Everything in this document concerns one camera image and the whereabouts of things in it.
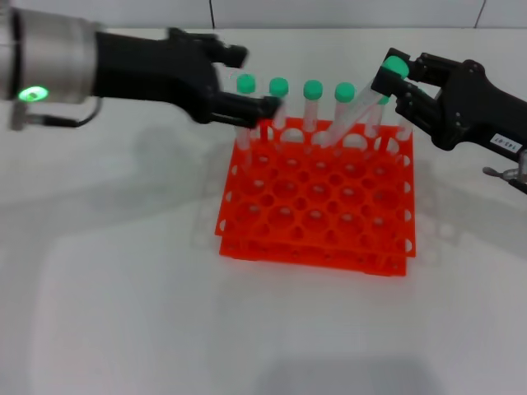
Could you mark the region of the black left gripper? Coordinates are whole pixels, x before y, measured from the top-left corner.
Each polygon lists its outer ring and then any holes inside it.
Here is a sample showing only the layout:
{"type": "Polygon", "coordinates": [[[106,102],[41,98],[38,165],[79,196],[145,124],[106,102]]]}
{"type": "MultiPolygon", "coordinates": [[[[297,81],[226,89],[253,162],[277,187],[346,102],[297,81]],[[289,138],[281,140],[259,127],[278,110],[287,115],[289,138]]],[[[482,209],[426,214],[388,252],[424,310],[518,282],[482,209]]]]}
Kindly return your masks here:
{"type": "Polygon", "coordinates": [[[96,33],[94,95],[175,105],[196,123],[254,128],[273,119],[282,100],[219,92],[212,63],[242,68],[249,51],[226,44],[214,34],[198,34],[198,45],[185,35],[143,39],[96,33]]]}

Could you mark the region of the orange test tube rack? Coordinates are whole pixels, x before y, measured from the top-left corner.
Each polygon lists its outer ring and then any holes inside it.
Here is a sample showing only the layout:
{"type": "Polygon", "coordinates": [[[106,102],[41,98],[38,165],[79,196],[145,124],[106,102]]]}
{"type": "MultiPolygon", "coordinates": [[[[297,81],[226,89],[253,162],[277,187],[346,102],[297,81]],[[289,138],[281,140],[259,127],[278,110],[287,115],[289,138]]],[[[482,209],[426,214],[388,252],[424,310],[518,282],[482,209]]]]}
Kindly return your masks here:
{"type": "Polygon", "coordinates": [[[320,144],[299,118],[279,132],[262,122],[251,136],[252,162],[242,169],[234,149],[215,233],[221,255],[402,277],[416,254],[413,135],[395,156],[388,152],[398,126],[381,126],[387,145],[375,151],[357,124],[342,155],[322,148],[329,122],[318,122],[320,144]]]}

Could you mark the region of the clear green-capped test tube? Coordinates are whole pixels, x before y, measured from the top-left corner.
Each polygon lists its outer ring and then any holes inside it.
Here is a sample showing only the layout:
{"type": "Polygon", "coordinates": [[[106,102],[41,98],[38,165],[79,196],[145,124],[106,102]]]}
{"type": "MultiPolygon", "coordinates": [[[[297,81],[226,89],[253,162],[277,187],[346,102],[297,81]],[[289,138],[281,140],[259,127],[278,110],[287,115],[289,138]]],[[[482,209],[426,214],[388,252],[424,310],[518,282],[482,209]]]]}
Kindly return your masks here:
{"type": "Polygon", "coordinates": [[[243,170],[248,170],[252,162],[251,129],[241,126],[235,127],[236,146],[241,154],[243,170]]]}
{"type": "MultiPolygon", "coordinates": [[[[350,82],[339,82],[334,90],[334,98],[335,98],[335,109],[334,109],[334,120],[337,120],[343,113],[345,113],[352,101],[355,98],[356,94],[356,88],[355,86],[350,82]]],[[[342,155],[342,149],[343,149],[343,141],[345,139],[346,135],[343,134],[341,138],[338,140],[338,143],[335,145],[335,148],[333,149],[333,155],[337,158],[339,158],[342,155]]]]}
{"type": "Polygon", "coordinates": [[[256,92],[256,79],[252,74],[240,74],[236,78],[236,92],[245,96],[252,96],[256,92]]]}
{"type": "Polygon", "coordinates": [[[364,134],[373,141],[375,151],[383,152],[386,149],[387,142],[381,136],[381,126],[385,106],[389,103],[389,98],[383,96],[376,104],[371,107],[367,116],[364,134]]]}
{"type": "Polygon", "coordinates": [[[316,132],[318,127],[319,100],[323,95],[323,85],[318,80],[309,80],[304,84],[303,96],[305,107],[303,115],[303,130],[311,136],[310,145],[305,148],[305,154],[309,155],[313,147],[320,144],[320,136],[316,132]]]}
{"type": "Polygon", "coordinates": [[[280,143],[279,132],[285,128],[287,117],[287,96],[289,93],[287,79],[283,77],[274,77],[269,82],[269,93],[271,96],[277,97],[282,102],[273,119],[273,127],[275,130],[275,133],[273,134],[275,139],[274,146],[277,151],[280,151],[282,144],[280,143]]]}
{"type": "MultiPolygon", "coordinates": [[[[390,56],[382,63],[379,72],[386,70],[394,72],[396,77],[403,80],[409,74],[406,62],[396,56],[390,56]]],[[[385,98],[383,94],[372,89],[373,84],[374,80],[369,81],[349,107],[335,117],[333,123],[326,130],[326,136],[321,142],[322,148],[336,145],[359,120],[371,112],[385,98]]]]}
{"type": "Polygon", "coordinates": [[[405,118],[401,118],[395,135],[390,138],[388,152],[395,156],[400,152],[401,144],[407,142],[413,134],[413,125],[405,118]]]}

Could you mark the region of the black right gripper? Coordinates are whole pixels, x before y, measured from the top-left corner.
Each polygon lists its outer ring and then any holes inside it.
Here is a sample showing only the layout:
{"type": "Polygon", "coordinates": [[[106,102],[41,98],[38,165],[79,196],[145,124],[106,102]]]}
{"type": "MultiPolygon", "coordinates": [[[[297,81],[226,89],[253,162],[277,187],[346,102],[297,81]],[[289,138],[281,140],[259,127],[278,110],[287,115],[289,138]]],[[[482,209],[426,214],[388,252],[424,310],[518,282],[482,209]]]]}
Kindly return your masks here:
{"type": "MultiPolygon", "coordinates": [[[[434,145],[451,151],[462,142],[471,142],[507,159],[518,159],[527,148],[527,101],[495,87],[481,64],[466,60],[453,71],[452,60],[429,53],[411,60],[409,54],[390,48],[385,57],[390,56],[407,65],[411,81],[428,85],[446,83],[438,99],[442,120],[431,137],[434,145]]],[[[371,89],[394,96],[397,114],[423,132],[434,131],[437,102],[416,85],[380,67],[371,89]]]]}

